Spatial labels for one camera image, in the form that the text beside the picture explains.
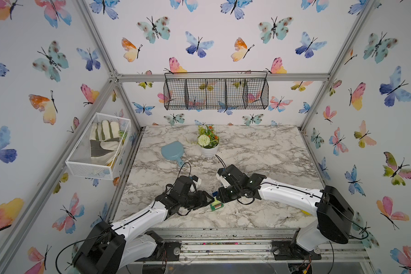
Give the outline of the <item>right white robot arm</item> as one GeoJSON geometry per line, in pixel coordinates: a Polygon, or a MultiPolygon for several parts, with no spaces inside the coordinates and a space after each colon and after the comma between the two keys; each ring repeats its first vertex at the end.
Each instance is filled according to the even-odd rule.
{"type": "Polygon", "coordinates": [[[292,247],[310,252],[328,241],[337,244],[349,242],[355,213],[334,187],[309,189],[285,184],[261,174],[248,177],[233,164],[219,169],[216,178],[223,185],[216,197],[222,203],[240,198],[249,198],[253,202],[269,200],[315,216],[315,221],[298,230],[292,240],[292,247]]]}

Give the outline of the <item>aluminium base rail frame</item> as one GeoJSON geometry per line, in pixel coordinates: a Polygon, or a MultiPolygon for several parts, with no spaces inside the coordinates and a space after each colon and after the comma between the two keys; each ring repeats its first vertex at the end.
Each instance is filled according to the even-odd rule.
{"type": "Polygon", "coordinates": [[[289,250],[292,228],[153,228],[163,243],[175,243],[168,253],[175,263],[367,263],[369,256],[358,240],[326,242],[308,256],[289,250]]]}

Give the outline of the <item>white plant pot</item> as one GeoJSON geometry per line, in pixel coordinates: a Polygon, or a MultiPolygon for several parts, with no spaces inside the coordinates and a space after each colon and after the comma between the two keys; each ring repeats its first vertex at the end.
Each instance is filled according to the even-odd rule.
{"type": "Polygon", "coordinates": [[[204,147],[200,148],[202,156],[204,156],[205,158],[213,158],[217,154],[218,149],[219,149],[219,145],[213,148],[204,148],[204,147]]]}

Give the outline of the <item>green lego base brick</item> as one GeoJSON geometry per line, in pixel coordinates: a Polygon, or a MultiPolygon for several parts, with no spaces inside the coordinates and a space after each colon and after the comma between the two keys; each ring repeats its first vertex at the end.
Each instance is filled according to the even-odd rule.
{"type": "Polygon", "coordinates": [[[223,206],[224,206],[224,204],[220,201],[215,201],[210,205],[211,211],[219,210],[219,209],[223,208],[223,206]]]}

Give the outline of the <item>grey white work glove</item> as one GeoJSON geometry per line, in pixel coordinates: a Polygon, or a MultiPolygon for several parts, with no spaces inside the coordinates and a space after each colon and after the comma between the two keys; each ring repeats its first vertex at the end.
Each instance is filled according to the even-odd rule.
{"type": "Polygon", "coordinates": [[[103,120],[90,127],[90,159],[92,164],[110,166],[115,160],[121,142],[118,121],[103,120]]]}

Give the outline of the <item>artificial green plant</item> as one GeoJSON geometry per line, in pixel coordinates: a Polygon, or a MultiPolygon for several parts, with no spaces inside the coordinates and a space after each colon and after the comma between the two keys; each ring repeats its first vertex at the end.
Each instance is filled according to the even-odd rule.
{"type": "Polygon", "coordinates": [[[206,149],[212,149],[219,145],[220,138],[215,133],[213,125],[198,126],[197,144],[206,149]]]}

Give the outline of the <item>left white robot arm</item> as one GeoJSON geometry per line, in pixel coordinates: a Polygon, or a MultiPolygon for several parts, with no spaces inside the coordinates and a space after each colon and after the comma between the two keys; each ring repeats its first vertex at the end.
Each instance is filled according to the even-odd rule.
{"type": "Polygon", "coordinates": [[[214,197],[197,188],[199,178],[181,176],[155,197],[145,209],[109,224],[101,221],[73,257],[72,266],[81,274],[115,274],[138,260],[162,261],[166,264],[179,244],[167,244],[152,227],[172,215],[207,207],[214,197]]]}

